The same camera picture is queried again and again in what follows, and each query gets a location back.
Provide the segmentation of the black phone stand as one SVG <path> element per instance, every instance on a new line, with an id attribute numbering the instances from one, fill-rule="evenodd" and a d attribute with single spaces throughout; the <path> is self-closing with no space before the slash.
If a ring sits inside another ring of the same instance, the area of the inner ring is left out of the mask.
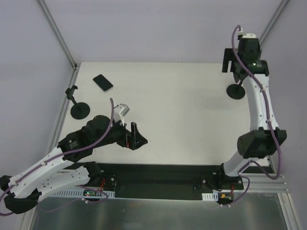
<path id="1" fill-rule="evenodd" d="M 242 86 L 243 81 L 241 80 L 238 84 L 231 84 L 227 87 L 227 95 L 234 100 L 241 100 L 246 95 L 246 91 Z"/>
<path id="2" fill-rule="evenodd" d="M 70 88 L 68 88 L 65 91 L 66 98 L 73 103 L 73 106 L 71 107 L 70 114 L 72 118 L 76 120 L 82 120 L 86 118 L 90 113 L 90 107 L 88 104 L 84 102 L 76 102 L 73 94 L 74 91 L 77 90 L 78 87 L 76 85 L 72 85 Z"/>

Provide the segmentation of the black smartphone silver edge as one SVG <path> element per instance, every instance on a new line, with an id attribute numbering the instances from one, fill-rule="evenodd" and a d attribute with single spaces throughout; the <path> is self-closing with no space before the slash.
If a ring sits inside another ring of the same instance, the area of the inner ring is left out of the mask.
<path id="1" fill-rule="evenodd" d="M 113 84 L 102 74 L 99 74 L 98 76 L 94 77 L 93 81 L 103 92 L 107 92 L 114 87 Z"/>

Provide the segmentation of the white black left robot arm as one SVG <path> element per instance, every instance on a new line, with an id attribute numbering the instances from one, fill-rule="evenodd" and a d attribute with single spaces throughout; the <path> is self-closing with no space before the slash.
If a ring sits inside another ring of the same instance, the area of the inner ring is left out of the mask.
<path id="1" fill-rule="evenodd" d="M 86 185 L 97 186 L 102 172 L 95 161 L 86 162 L 69 173 L 58 172 L 90 156 L 93 150 L 109 144 L 137 150 L 148 143 L 135 122 L 131 130 L 120 121 L 98 115 L 81 129 L 69 133 L 43 159 L 16 176 L 0 178 L 4 192 L 0 198 L 11 214 L 22 214 L 33 209 L 48 196 L 65 188 Z"/>

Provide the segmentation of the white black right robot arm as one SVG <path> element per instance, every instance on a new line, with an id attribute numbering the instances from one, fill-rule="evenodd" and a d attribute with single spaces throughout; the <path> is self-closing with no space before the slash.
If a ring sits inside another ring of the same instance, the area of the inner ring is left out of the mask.
<path id="1" fill-rule="evenodd" d="M 274 153 L 281 155 L 280 146 L 287 138 L 273 114 L 268 64 L 260 57 L 260 43 L 253 34 L 242 36 L 238 47 L 224 51 L 222 71 L 231 72 L 235 80 L 226 93 L 235 100 L 247 97 L 250 128 L 238 138 L 236 153 L 220 165 L 215 182 L 218 190 L 233 188 L 251 163 L 258 165 Z"/>

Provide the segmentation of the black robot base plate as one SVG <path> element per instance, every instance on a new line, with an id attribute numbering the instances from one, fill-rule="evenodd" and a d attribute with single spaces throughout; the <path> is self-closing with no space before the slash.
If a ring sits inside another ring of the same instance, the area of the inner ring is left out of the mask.
<path id="1" fill-rule="evenodd" d="M 243 190 L 241 177 L 225 176 L 217 165 L 100 163 L 105 188 L 116 198 L 201 200 L 213 191 Z"/>

